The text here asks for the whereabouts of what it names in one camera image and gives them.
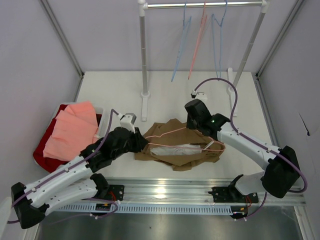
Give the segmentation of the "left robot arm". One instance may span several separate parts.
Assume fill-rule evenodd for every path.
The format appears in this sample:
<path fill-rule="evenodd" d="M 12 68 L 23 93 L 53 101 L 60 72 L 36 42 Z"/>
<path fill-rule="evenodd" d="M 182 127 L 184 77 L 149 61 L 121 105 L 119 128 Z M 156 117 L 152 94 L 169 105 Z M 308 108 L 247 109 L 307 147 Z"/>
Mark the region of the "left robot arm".
<path fill-rule="evenodd" d="M 138 128 L 130 131 L 117 127 L 49 175 L 29 184 L 14 184 L 11 197 L 17 222 L 28 229 L 64 205 L 82 199 L 105 199 L 109 184 L 98 171 L 123 154 L 141 152 L 148 143 Z"/>

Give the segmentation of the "tan brown skirt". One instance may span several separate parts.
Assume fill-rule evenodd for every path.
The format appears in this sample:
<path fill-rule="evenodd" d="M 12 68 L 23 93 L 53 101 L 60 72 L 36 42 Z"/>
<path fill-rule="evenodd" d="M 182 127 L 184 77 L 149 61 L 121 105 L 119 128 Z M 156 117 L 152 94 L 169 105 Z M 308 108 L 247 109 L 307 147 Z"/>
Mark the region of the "tan brown skirt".
<path fill-rule="evenodd" d="M 186 127 L 186 123 L 180 122 L 174 118 L 166 123 L 154 123 L 151 128 L 143 135 L 159 135 L 165 132 Z M 134 154 L 137 161 L 155 161 L 166 164 L 176 172 L 189 171 L 192 168 L 203 163 L 216 163 L 224 152 L 202 151 L 200 146 L 194 146 L 193 149 L 182 149 L 179 145 L 175 148 L 152 146 L 150 142 L 141 152 Z"/>

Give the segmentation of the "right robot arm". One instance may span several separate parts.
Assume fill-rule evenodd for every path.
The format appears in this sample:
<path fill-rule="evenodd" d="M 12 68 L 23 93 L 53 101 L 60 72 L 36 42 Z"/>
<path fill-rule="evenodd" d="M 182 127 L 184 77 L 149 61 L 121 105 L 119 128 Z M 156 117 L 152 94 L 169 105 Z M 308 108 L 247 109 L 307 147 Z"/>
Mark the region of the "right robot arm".
<path fill-rule="evenodd" d="M 232 201 L 239 202 L 246 195 L 257 192 L 267 192 L 282 199 L 299 179 L 300 167 L 296 152 L 291 147 L 280 148 L 243 134 L 226 116 L 211 114 L 199 99 L 193 99 L 184 108 L 188 129 L 233 147 L 261 167 L 261 172 L 240 174 L 230 183 L 228 196 Z"/>

